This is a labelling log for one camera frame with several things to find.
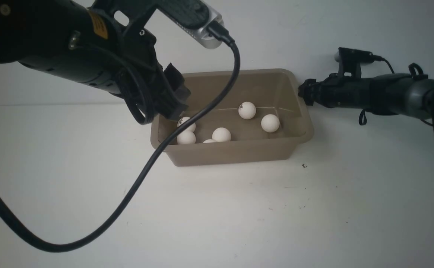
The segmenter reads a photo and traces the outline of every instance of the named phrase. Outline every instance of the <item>white tabletop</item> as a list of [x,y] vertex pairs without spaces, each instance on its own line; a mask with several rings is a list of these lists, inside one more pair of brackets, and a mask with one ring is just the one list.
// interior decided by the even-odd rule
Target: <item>white tabletop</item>
[[[0,267],[434,267],[434,138],[408,117],[310,107],[285,161],[178,168],[162,155],[129,206],[76,251],[0,219]],[[67,243],[116,208],[153,149],[125,105],[0,107],[0,196]]]

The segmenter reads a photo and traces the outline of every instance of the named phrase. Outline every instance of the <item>beige plastic bin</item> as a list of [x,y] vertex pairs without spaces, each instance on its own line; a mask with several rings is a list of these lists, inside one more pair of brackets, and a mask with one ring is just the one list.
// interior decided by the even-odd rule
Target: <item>beige plastic bin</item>
[[[205,107],[227,84],[230,71],[185,74],[192,92],[183,117],[191,117]],[[197,121],[196,144],[179,145],[176,141],[164,152],[176,166],[199,166],[288,159],[295,147],[313,137],[313,124],[302,98],[297,97],[298,83],[293,73],[283,69],[241,71],[234,88],[211,112]],[[257,107],[253,119],[242,119],[238,107],[252,102]],[[267,133],[261,120],[267,114],[280,119],[280,128]],[[151,144],[159,144],[176,129],[177,122],[157,116],[152,122]],[[202,142],[212,138],[219,127],[227,128],[232,141]]]

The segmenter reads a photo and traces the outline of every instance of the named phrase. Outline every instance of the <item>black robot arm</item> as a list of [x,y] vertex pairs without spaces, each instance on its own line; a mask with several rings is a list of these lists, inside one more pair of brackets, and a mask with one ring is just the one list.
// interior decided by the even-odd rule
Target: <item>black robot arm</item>
[[[163,70],[157,61],[156,38],[144,29],[156,9],[189,34],[221,20],[200,0],[96,0],[88,9],[72,0],[0,1],[0,63],[105,90],[123,98],[140,124],[156,114],[177,120],[190,91],[174,66]],[[114,19],[118,10],[128,25]],[[221,43],[208,35],[198,41]]]
[[307,105],[317,102],[327,108],[357,108],[376,115],[404,114],[426,120],[431,117],[434,80],[420,66],[409,65],[409,73],[361,78],[361,63],[385,61],[369,51],[339,48],[339,72],[324,81],[306,80],[298,96]]

